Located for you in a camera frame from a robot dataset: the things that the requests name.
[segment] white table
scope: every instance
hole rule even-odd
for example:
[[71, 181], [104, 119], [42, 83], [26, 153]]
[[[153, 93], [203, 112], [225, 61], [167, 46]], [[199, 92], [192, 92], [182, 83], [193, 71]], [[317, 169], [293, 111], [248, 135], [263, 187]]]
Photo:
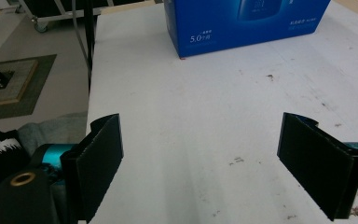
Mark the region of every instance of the white table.
[[277, 157], [283, 112], [358, 141], [357, 14], [185, 60], [163, 5], [100, 16], [89, 123], [119, 113], [125, 155], [91, 223], [331, 223]]

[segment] dark mat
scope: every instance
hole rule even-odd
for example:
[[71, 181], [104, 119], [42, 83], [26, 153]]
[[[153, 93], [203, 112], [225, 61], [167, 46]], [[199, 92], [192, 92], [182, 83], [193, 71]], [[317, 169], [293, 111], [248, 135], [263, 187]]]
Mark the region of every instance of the dark mat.
[[14, 118], [19, 116], [31, 115], [34, 112], [34, 106], [39, 98], [40, 92], [48, 78], [48, 73], [57, 55], [48, 55], [42, 57], [26, 58], [15, 61], [1, 62], [12, 63], [26, 60], [37, 60], [38, 66], [34, 71], [26, 90], [17, 103], [0, 105], [0, 119]]

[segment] gray floor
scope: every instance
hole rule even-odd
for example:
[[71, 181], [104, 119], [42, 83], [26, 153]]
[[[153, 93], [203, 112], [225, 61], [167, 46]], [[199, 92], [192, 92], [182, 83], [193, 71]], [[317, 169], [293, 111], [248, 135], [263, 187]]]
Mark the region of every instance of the gray floor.
[[[19, 129], [30, 122], [42, 122], [88, 109], [87, 66], [71, 21], [53, 22], [39, 34], [24, 14], [15, 8], [0, 13], [0, 62], [57, 54], [34, 113], [12, 119], [0, 119], [0, 130]], [[85, 41], [82, 22], [80, 33]]]

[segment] wheel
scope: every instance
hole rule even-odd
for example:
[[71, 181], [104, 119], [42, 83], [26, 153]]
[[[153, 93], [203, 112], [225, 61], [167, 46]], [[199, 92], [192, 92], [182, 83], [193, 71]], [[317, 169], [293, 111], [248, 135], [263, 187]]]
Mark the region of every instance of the wheel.
[[20, 14], [20, 13], [23, 13], [23, 12], [25, 12], [24, 8], [22, 7], [21, 4], [18, 4], [17, 7], [16, 7], [15, 13]]
[[45, 33], [48, 30], [48, 22], [38, 22], [34, 24], [34, 28], [39, 33]]

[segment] blue box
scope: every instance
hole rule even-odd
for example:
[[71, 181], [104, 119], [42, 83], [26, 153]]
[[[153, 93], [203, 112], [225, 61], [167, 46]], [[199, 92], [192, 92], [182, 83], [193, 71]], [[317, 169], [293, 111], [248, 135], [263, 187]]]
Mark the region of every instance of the blue box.
[[165, 0], [179, 57], [311, 34], [330, 0]]

